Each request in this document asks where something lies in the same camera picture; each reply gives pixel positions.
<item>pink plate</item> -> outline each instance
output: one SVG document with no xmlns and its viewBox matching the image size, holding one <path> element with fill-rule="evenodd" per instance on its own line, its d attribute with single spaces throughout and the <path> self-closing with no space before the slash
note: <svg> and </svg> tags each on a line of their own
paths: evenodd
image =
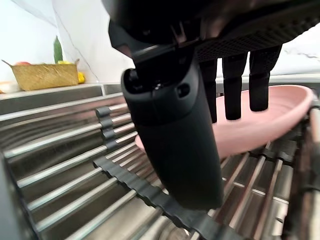
<svg viewBox="0 0 320 240">
<path fill-rule="evenodd" d="M 241 119 L 230 121 L 226 119 L 224 97 L 218 97 L 217 123 L 212 124 L 212 128 L 220 158 L 255 149 L 281 137 L 306 115 L 312 99 L 312 90 L 305 86 L 270 86 L 269 108 L 253 112 L 246 90 L 241 94 Z M 135 143 L 144 151 L 139 136 Z"/>
</svg>

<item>black rubber strip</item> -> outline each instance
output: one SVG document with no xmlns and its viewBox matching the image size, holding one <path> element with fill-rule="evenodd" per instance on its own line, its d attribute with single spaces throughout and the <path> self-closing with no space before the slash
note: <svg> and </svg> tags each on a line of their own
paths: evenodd
<svg viewBox="0 0 320 240">
<path fill-rule="evenodd" d="M 116 142 L 116 140 L 111 140 L 111 141 L 105 141 L 104 145 L 106 146 L 106 148 L 108 150 L 112 150 L 115 149 L 118 146 L 118 143 Z"/>
<path fill-rule="evenodd" d="M 98 119 L 109 116 L 111 113 L 111 110 L 108 106 L 102 106 L 95 110 L 95 115 L 98 117 Z"/>
<path fill-rule="evenodd" d="M 102 129 L 110 128 L 113 125 L 113 122 L 110 116 L 101 117 L 99 118 L 99 121 L 101 123 Z"/>
<path fill-rule="evenodd" d="M 185 228 L 188 231 L 195 230 L 205 240 L 244 239 L 229 226 L 223 226 L 213 221 L 205 211 L 183 208 L 173 197 L 165 194 L 161 188 L 152 186 L 145 179 L 129 172 L 105 157 L 98 158 L 93 164 L 95 167 L 101 167 L 109 178 L 115 177 L 129 190 L 135 190 L 137 196 L 148 206 L 160 207 L 163 210 L 163 214 L 171 219 L 178 228 Z"/>
<path fill-rule="evenodd" d="M 101 129 L 102 137 L 104 140 L 114 139 L 116 133 L 113 128 Z"/>
</svg>

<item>woven basket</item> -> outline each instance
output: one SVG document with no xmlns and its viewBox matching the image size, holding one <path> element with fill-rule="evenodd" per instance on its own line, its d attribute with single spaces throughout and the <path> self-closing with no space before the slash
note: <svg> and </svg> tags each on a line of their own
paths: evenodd
<svg viewBox="0 0 320 240">
<path fill-rule="evenodd" d="M 25 91 L 78 84 L 76 64 L 10 65 L 20 88 Z"/>
</svg>

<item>metal rod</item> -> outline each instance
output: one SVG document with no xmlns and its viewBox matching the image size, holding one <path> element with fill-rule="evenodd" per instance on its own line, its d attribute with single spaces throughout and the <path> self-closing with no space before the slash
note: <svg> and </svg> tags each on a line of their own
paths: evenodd
<svg viewBox="0 0 320 240">
<path fill-rule="evenodd" d="M 223 162 L 220 165 L 221 169 L 223 169 L 227 165 L 230 159 L 231 159 L 231 156 L 228 156 L 225 160 L 223 160 Z"/>
<path fill-rule="evenodd" d="M 125 154 L 121 155 L 120 157 L 117 157 L 116 159 L 113 160 L 113 162 L 117 162 L 121 159 L 124 159 L 126 156 L 128 156 L 129 154 L 135 152 L 138 148 L 134 148 L 131 149 L 129 151 L 127 151 Z M 137 159 L 138 157 L 140 157 L 141 155 L 143 155 L 142 152 L 139 152 L 137 154 L 135 154 L 134 156 L 128 158 L 125 161 L 125 164 L 123 164 L 122 166 L 125 166 L 126 164 L 132 162 L 133 160 Z M 51 203 L 53 200 L 56 200 L 58 198 L 61 198 L 62 196 L 64 196 L 65 194 L 67 194 L 68 192 L 70 192 L 71 190 L 85 184 L 87 181 L 89 181 L 91 178 L 93 178 L 94 176 L 96 176 L 98 173 L 100 173 L 102 171 L 102 169 L 100 167 L 68 182 L 67 184 L 37 198 L 36 200 L 30 202 L 28 204 L 28 209 L 30 211 L 35 211 L 38 210 L 40 208 L 43 208 L 44 206 L 46 206 L 47 204 Z"/>
<path fill-rule="evenodd" d="M 311 135 L 314 143 L 320 143 L 320 110 L 312 108 L 310 110 Z"/>
<path fill-rule="evenodd" d="M 162 215 L 162 210 L 159 207 L 156 207 L 154 211 L 143 220 L 143 223 L 132 233 L 130 236 L 126 237 L 126 240 L 139 240 L 149 228 L 159 220 Z"/>
<path fill-rule="evenodd" d="M 116 116 L 114 118 L 112 118 L 112 123 L 113 124 L 120 124 L 123 123 L 125 121 L 131 120 L 131 114 L 130 113 L 126 113 L 124 115 L 121 116 Z"/>
<path fill-rule="evenodd" d="M 128 145 L 120 148 L 119 150 L 110 153 L 109 155 L 107 155 L 107 157 L 111 158 L 111 157 L 115 156 L 116 154 L 120 154 L 135 145 L 136 144 L 134 142 L 131 144 L 128 144 Z M 17 185 L 19 186 L 19 188 L 24 188 L 24 187 L 29 186 L 31 184 L 38 183 L 38 182 L 43 181 L 49 177 L 52 177 L 54 175 L 57 175 L 57 174 L 60 174 L 64 171 L 66 171 L 68 169 L 71 169 L 81 163 L 84 163 L 88 159 L 90 159 L 91 157 L 93 157 L 99 153 L 102 153 L 103 151 L 106 151 L 106 150 L 108 150 L 107 147 L 103 145 L 103 146 L 99 146 L 97 148 L 94 148 L 90 151 L 86 151 L 85 153 L 82 153 L 76 157 L 69 159 L 69 160 L 66 160 L 66 161 L 61 162 L 57 165 L 54 165 L 54 166 L 49 167 L 47 169 L 44 169 L 40 172 L 37 172 L 37 173 L 32 174 L 30 176 L 27 176 L 27 177 L 17 181 Z"/>
<path fill-rule="evenodd" d="M 113 112 L 120 109 L 126 109 L 127 107 L 128 105 L 126 103 L 121 103 L 121 104 L 109 106 L 109 109 L 111 110 L 111 112 Z"/>
<path fill-rule="evenodd" d="M 47 216 L 40 222 L 36 224 L 36 229 L 38 232 L 43 232 L 55 226 L 56 224 L 63 221 L 65 218 L 70 216 L 72 213 L 82 209 L 83 207 L 87 206 L 89 203 L 96 200 L 98 197 L 102 196 L 111 187 L 115 186 L 118 182 L 117 178 L 112 177 L 108 181 L 102 183 L 101 185 L 97 186 L 93 190 L 87 192 L 83 196 L 79 197 L 75 201 L 69 203 L 68 205 L 64 206 L 63 208 L 59 209 L 55 213 Z"/>
<path fill-rule="evenodd" d="M 122 123 L 126 120 L 129 120 L 129 119 L 131 119 L 131 115 L 130 115 L 130 113 L 126 113 L 124 115 L 112 118 L 112 122 L 114 124 L 118 124 L 118 123 Z M 65 130 L 63 132 L 60 132 L 59 134 L 57 134 L 57 133 L 50 134 L 48 136 L 41 137 L 39 139 L 33 140 L 29 143 L 15 147 L 13 149 L 6 150 L 3 153 L 3 155 L 6 159 L 10 159 L 10 158 L 16 157 L 21 154 L 25 154 L 30 151 L 42 149 L 42 148 L 47 147 L 48 145 L 51 145 L 53 143 L 64 141 L 64 140 L 73 138 L 75 136 L 91 132 L 93 130 L 98 130 L 101 127 L 102 126 L 100 123 L 94 123 L 94 124 L 89 124 L 89 125 L 86 125 L 83 127 L 76 128 L 76 129 Z"/>
<path fill-rule="evenodd" d="M 255 232 L 253 235 L 253 239 L 255 240 L 259 240 L 262 236 L 263 230 L 264 230 L 264 226 L 267 220 L 267 215 L 269 212 L 269 208 L 271 206 L 272 203 L 272 199 L 274 196 L 274 190 L 275 190 L 275 186 L 276 186 L 276 181 L 279 175 L 279 172 L 282 168 L 283 165 L 283 161 L 280 159 L 277 159 L 275 167 L 274 167 L 274 172 L 269 184 L 269 188 L 266 192 L 266 196 L 264 198 L 264 203 L 263 203 L 263 207 L 262 207 L 262 212 L 261 215 L 259 217 L 259 220 L 257 221 L 257 226 L 255 228 Z"/>
<path fill-rule="evenodd" d="M 231 190 L 232 190 L 232 188 L 233 188 L 233 186 L 235 184 L 235 180 L 236 180 L 237 176 L 239 175 L 239 173 L 241 172 L 241 170 L 244 168 L 249 156 L 250 156 L 250 153 L 246 152 L 243 155 L 243 157 L 242 157 L 241 161 L 239 162 L 238 166 L 233 171 L 233 173 L 230 176 L 230 178 L 226 179 L 226 183 L 225 183 L 224 188 L 223 188 L 223 194 L 224 194 L 223 202 L 225 202 L 227 200 L 227 198 L 229 197 L 229 194 L 230 194 L 230 192 L 231 192 Z M 212 216 L 214 219 L 218 216 L 218 214 L 220 213 L 220 210 L 221 210 L 221 208 L 214 211 L 214 214 Z"/>
<path fill-rule="evenodd" d="M 245 205 L 247 204 L 248 202 L 248 199 L 249 199 L 249 196 L 250 196 L 250 193 L 252 191 L 252 187 L 257 179 L 257 177 L 259 176 L 260 172 L 261 172 L 261 169 L 265 163 L 265 160 L 266 160 L 266 157 L 265 156 L 261 156 L 258 160 L 258 163 L 253 171 L 253 174 L 250 178 L 250 181 L 248 183 L 248 185 L 245 187 L 244 189 L 244 193 L 242 194 L 241 196 L 241 200 L 240 202 L 238 203 L 238 206 L 233 214 L 233 217 L 229 223 L 229 226 L 233 229 L 235 229 L 237 227 L 237 224 L 240 220 L 240 217 L 245 209 Z"/>
<path fill-rule="evenodd" d="M 73 181 L 68 182 L 67 184 L 37 198 L 36 200 L 30 202 L 28 204 L 28 209 L 30 211 L 38 210 L 40 208 L 43 208 L 47 204 L 51 203 L 53 200 L 56 200 L 58 198 L 61 198 L 68 192 L 70 192 L 72 189 L 75 189 L 76 187 L 79 187 L 83 184 L 85 184 L 87 181 L 89 181 L 91 178 L 96 176 L 98 173 L 100 173 L 102 169 L 100 167 L 76 178 Z"/>
<path fill-rule="evenodd" d="M 106 220 L 108 220 L 112 215 L 114 215 L 122 206 L 131 201 L 137 192 L 135 190 L 129 191 L 126 195 L 116 201 L 114 204 L 109 206 L 106 210 L 101 212 L 94 219 L 89 221 L 86 225 L 78 229 L 72 235 L 70 235 L 66 240 L 82 240 L 90 233 L 92 233 L 96 228 L 102 225 Z"/>
<path fill-rule="evenodd" d="M 228 193 L 230 192 L 230 190 L 231 190 L 231 188 L 232 188 L 232 186 L 233 186 L 233 184 L 234 184 L 235 179 L 237 178 L 237 176 L 239 175 L 240 171 L 241 171 L 242 168 L 244 167 L 244 165 L 245 165 L 245 163 L 247 162 L 249 156 L 250 156 L 249 152 L 246 152 L 246 153 L 243 155 L 243 157 L 242 157 L 239 165 L 236 167 L 236 169 L 234 170 L 234 172 L 233 172 L 233 174 L 231 175 L 231 177 L 230 177 L 229 179 L 226 179 L 227 182 L 226 182 L 226 184 L 224 185 L 224 189 L 223 189 L 223 193 L 224 193 L 223 202 L 225 202 L 226 199 L 228 198 L 228 195 L 229 195 Z M 223 169 L 223 168 L 227 165 L 227 163 L 229 162 L 230 159 L 231 159 L 231 157 L 228 156 L 228 157 L 221 163 L 221 169 Z M 214 216 L 217 216 L 217 215 L 219 214 L 219 212 L 220 212 L 219 209 L 218 209 L 218 210 L 210 209 L 207 214 L 208 214 L 210 217 L 215 218 Z M 198 240 L 199 238 L 200 238 L 200 234 L 199 234 L 197 231 L 195 231 L 195 232 L 193 233 L 193 235 L 191 236 L 190 240 Z"/>
<path fill-rule="evenodd" d="M 123 142 L 125 142 L 125 141 L 127 141 L 129 139 L 134 138 L 137 135 L 138 135 L 138 133 L 136 131 L 134 131 L 132 133 L 129 133 L 128 135 L 125 135 L 125 136 L 123 136 L 121 138 L 116 139 L 115 141 L 116 141 L 117 144 L 121 144 L 121 143 L 123 143 Z"/>
<path fill-rule="evenodd" d="M 113 131 L 115 134 L 121 134 L 121 133 L 124 133 L 124 132 L 131 130 L 131 129 L 134 129 L 134 128 L 135 128 L 135 125 L 131 122 L 131 123 L 123 125 L 121 127 L 117 127 Z"/>
</svg>

